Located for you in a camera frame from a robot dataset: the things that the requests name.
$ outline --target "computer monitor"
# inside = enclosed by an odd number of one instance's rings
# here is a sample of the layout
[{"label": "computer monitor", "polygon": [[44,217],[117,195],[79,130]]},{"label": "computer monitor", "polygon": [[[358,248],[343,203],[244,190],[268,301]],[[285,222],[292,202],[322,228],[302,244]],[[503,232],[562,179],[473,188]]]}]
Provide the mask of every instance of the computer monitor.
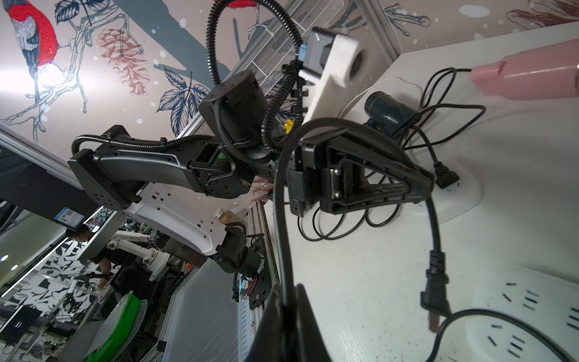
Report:
[{"label": "computer monitor", "polygon": [[0,328],[0,340],[15,345],[40,316],[41,311],[21,305]]}]

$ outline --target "green object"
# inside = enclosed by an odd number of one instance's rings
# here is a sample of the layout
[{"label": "green object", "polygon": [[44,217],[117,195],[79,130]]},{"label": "green object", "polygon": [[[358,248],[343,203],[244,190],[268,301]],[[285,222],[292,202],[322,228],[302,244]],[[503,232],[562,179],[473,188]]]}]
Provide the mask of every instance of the green object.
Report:
[{"label": "green object", "polygon": [[91,353],[86,362],[109,362],[112,356],[119,350],[123,343],[129,337],[131,329],[133,329],[133,324],[135,318],[137,317],[137,312],[141,301],[130,292],[128,295],[129,300],[124,306],[124,311],[119,319],[118,324],[114,332],[111,334],[109,339],[100,346],[96,351]]}]

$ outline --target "table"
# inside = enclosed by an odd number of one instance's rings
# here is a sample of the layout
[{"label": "table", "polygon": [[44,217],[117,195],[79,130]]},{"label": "table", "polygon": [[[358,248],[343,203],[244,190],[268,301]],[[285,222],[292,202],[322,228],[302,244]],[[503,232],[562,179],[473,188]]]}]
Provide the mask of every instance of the table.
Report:
[{"label": "table", "polygon": [[[576,38],[579,23],[571,23],[405,53],[377,83],[397,76],[424,87],[434,72],[446,67],[472,68]],[[446,84],[442,82],[439,89]],[[399,85],[385,82],[373,91],[394,95]],[[365,122],[363,106],[370,93],[345,118]],[[408,91],[405,97],[417,103],[419,93]],[[486,97],[467,74],[458,74],[445,102],[488,108],[476,124],[436,147],[447,166],[459,164],[467,170],[467,178],[474,181],[471,194],[480,190],[480,201],[474,197],[474,201],[453,203],[448,197],[441,201],[440,192],[434,195],[437,209],[445,208],[446,213],[441,236],[452,310],[469,308],[479,282],[503,266],[524,266],[578,283],[579,98],[510,101]],[[474,112],[437,111],[424,130],[431,141],[439,140]],[[425,149],[413,157],[433,169]],[[453,206],[461,209],[458,215],[453,215]],[[272,203],[265,209],[275,243]],[[371,218],[385,220],[392,209],[378,208]],[[304,223],[310,236],[314,235],[312,211]],[[360,211],[348,214],[340,230],[348,230],[360,215]],[[338,218],[323,215],[322,229],[330,230]],[[420,308],[419,295],[426,285],[431,235],[420,206],[405,205],[391,224],[382,228],[363,224],[336,241],[304,240],[289,210],[287,222],[295,282],[306,287],[333,361],[422,361],[428,357],[434,334],[427,328],[427,312]],[[477,360],[464,337],[464,323],[457,321],[446,333],[438,360]]]}]

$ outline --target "glass jar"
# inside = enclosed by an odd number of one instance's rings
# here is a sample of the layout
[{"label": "glass jar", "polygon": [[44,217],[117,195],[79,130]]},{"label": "glass jar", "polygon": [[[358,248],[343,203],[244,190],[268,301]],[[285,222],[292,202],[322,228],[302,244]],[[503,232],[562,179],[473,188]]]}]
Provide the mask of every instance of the glass jar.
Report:
[{"label": "glass jar", "polygon": [[215,219],[222,224],[229,224],[230,222],[241,222],[243,220],[239,218],[236,214],[232,213],[230,210],[224,211],[219,208],[215,213]]}]

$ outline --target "power strip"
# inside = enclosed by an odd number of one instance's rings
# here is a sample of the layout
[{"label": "power strip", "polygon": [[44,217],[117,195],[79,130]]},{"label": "power strip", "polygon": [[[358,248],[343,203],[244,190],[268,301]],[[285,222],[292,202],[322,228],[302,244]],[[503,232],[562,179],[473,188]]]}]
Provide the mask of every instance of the power strip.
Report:
[{"label": "power strip", "polygon": [[[534,270],[503,269],[475,293],[473,308],[492,309],[541,331],[579,359],[579,286]],[[541,342],[500,319],[466,322],[469,345],[488,361],[559,361]]]}]

